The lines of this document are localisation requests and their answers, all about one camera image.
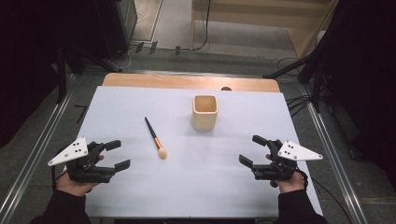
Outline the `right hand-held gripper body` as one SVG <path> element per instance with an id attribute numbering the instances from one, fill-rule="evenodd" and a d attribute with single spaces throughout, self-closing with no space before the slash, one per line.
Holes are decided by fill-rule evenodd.
<path id="1" fill-rule="evenodd" d="M 290 179 L 298 170 L 298 161 L 319 161 L 321 154 L 302 147 L 290 140 L 267 140 L 270 149 L 270 164 L 253 164 L 251 171 L 257 180 L 283 181 Z"/>

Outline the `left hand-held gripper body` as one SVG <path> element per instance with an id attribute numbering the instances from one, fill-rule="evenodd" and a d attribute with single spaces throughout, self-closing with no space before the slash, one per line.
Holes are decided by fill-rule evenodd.
<path id="1" fill-rule="evenodd" d="M 48 166 L 54 168 L 64 163 L 70 179 L 79 183 L 108 183 L 115 174 L 114 167 L 96 165 L 104 150 L 106 150 L 105 143 L 88 144 L 86 137 L 81 136 L 61 149 L 48 161 Z"/>

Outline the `makeup brush with black handle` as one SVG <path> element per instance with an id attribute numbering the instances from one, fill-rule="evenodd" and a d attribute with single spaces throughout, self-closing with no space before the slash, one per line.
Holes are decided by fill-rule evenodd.
<path id="1" fill-rule="evenodd" d="M 149 130 L 149 132 L 150 132 L 150 134 L 151 134 L 151 137 L 153 138 L 153 140 L 154 140 L 154 142 L 155 142 L 155 145 L 156 145 L 157 150 L 158 150 L 159 157 L 160 157 L 162 160 L 165 160 L 165 159 L 166 159 L 166 156 L 167 156 L 166 150 L 163 148 L 163 146 L 162 146 L 162 144 L 161 144 L 159 138 L 157 137 L 155 131 L 153 130 L 153 128 L 152 128 L 152 126 L 151 126 L 151 124 L 150 124 L 148 118 L 145 118 L 145 122 L 146 122 L 146 124 L 147 124 L 147 126 L 148 126 L 148 130 Z"/>

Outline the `beige square cup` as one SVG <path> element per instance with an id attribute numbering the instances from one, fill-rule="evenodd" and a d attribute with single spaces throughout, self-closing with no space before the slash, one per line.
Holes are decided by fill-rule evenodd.
<path id="1" fill-rule="evenodd" d="M 192 101 L 192 126 L 197 131 L 213 130 L 219 113 L 214 95 L 195 95 Z"/>

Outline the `person's right hand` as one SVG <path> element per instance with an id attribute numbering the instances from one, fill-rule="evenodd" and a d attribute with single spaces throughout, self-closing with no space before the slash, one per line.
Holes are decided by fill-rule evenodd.
<path id="1" fill-rule="evenodd" d="M 281 194 L 305 189 L 304 177 L 299 172 L 294 172 L 290 179 L 276 181 Z"/>

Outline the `person's left hand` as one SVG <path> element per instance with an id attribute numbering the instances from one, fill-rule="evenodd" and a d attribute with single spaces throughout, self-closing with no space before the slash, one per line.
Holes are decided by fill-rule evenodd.
<path id="1" fill-rule="evenodd" d="M 78 183 L 72 181 L 69 174 L 63 172 L 57 181 L 56 189 L 74 196 L 83 197 L 96 186 L 98 186 L 98 183 Z"/>

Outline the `small black angle bar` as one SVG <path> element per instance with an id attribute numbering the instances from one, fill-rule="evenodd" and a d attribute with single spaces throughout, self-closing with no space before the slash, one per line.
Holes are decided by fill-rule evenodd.
<path id="1" fill-rule="evenodd" d="M 80 123 L 84 119 L 84 117 L 86 115 L 86 112 L 87 112 L 89 107 L 87 105 L 75 105 L 75 108 L 80 108 L 81 109 L 79 117 L 78 117 L 78 119 L 76 121 L 76 123 Z"/>

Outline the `white board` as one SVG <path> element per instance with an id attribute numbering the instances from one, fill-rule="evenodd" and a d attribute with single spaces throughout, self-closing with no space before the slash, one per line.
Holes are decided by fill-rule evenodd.
<path id="1" fill-rule="evenodd" d="M 88 141 L 115 139 L 104 166 L 130 160 L 129 169 L 87 196 L 90 217 L 254 218 L 276 217 L 277 189 L 238 160 L 266 162 L 268 148 L 252 141 L 297 141 L 281 93 L 213 91 L 219 113 L 213 130 L 193 129 L 197 90 L 99 87 L 80 134 Z M 148 118 L 167 156 L 159 157 Z"/>

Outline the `black stand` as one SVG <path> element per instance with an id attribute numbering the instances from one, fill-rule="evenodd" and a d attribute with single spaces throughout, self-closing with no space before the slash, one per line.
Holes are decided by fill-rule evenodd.
<path id="1" fill-rule="evenodd" d="M 270 75 L 263 75 L 263 78 L 276 79 L 283 75 L 286 75 L 292 70 L 297 70 L 299 67 L 303 67 L 302 71 L 298 75 L 298 81 L 301 84 L 306 84 L 311 78 L 314 79 L 313 91 L 308 96 L 308 101 L 315 108 L 317 113 L 320 112 L 319 109 L 319 99 L 320 99 L 320 87 L 322 82 L 322 65 L 319 63 L 314 65 L 315 52 L 311 52 L 302 59 L 297 59 L 294 63 L 291 63 L 283 68 L 278 69 L 276 72 Z"/>
<path id="2" fill-rule="evenodd" d="M 83 74 L 85 65 L 82 59 L 88 59 L 90 62 L 104 68 L 107 72 L 119 72 L 120 69 L 105 63 L 98 57 L 94 56 L 87 50 L 76 45 L 60 45 L 56 51 L 57 75 L 58 75 L 58 99 L 60 103 L 66 96 L 66 65 L 70 67 L 73 73 Z"/>

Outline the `wooden table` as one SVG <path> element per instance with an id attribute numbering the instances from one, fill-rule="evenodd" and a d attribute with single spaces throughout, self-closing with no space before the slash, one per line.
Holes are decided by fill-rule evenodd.
<path id="1" fill-rule="evenodd" d="M 187 90 L 280 92 L 275 80 L 239 77 L 179 76 L 164 74 L 107 74 L 103 86 Z"/>

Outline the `black cabinet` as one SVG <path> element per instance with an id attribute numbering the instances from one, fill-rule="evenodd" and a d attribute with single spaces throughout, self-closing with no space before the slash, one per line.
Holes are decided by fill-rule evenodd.
<path id="1" fill-rule="evenodd" d="M 130 44 L 137 23 L 134 0 L 94 0 L 102 55 L 118 59 Z"/>

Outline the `light wooden furniture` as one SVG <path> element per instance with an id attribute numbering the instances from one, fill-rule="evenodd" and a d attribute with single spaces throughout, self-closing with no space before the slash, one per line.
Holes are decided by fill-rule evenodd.
<path id="1" fill-rule="evenodd" d="M 282 27 L 299 58 L 307 56 L 321 31 L 327 29 L 339 0 L 191 0 L 191 39 L 194 22 L 209 20 Z"/>

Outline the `metal floor rail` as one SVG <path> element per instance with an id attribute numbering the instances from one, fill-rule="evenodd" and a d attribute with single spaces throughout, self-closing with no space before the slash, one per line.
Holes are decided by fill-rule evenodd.
<path id="1" fill-rule="evenodd" d="M 0 224 L 8 224 L 70 100 L 51 93 L 17 134 L 0 148 Z"/>
<path id="2" fill-rule="evenodd" d="M 364 214 L 360 200 L 349 181 L 346 170 L 341 163 L 332 139 L 327 131 L 327 128 L 323 122 L 321 114 L 314 108 L 312 103 L 308 104 L 308 110 L 311 115 L 312 120 L 316 126 L 319 138 L 326 152 L 327 158 L 332 167 L 333 173 L 343 194 L 343 198 L 346 202 L 349 214 L 352 218 L 353 224 L 369 224 L 366 215 Z"/>

